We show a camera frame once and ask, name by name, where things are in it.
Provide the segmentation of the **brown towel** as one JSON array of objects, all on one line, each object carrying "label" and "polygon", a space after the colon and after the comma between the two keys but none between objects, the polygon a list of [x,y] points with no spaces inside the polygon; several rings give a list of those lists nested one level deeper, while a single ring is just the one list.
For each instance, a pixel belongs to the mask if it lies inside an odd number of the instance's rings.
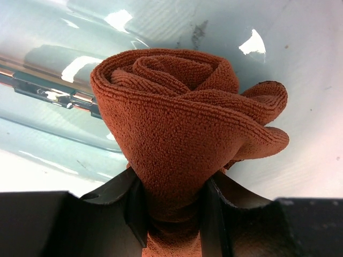
[{"label": "brown towel", "polygon": [[143,256],[201,256],[204,183],[289,143],[269,126],[287,105],[285,87],[264,81],[239,93],[222,57],[130,50],[96,66],[90,82],[103,121],[144,186],[150,225]]}]

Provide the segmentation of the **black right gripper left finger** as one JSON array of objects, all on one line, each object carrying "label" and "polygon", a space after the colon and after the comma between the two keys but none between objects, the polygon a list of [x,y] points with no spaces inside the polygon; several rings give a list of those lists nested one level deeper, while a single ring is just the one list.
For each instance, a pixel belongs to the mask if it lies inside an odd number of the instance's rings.
[{"label": "black right gripper left finger", "polygon": [[143,186],[132,168],[81,197],[1,194],[1,256],[141,256],[147,227]]}]

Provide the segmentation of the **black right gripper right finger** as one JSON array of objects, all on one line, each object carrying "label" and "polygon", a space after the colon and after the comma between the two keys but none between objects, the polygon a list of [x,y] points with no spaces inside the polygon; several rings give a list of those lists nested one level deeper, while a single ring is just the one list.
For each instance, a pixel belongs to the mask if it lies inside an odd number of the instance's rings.
[{"label": "black right gripper right finger", "polygon": [[342,256],[342,200],[259,196],[217,172],[204,185],[203,256]]}]

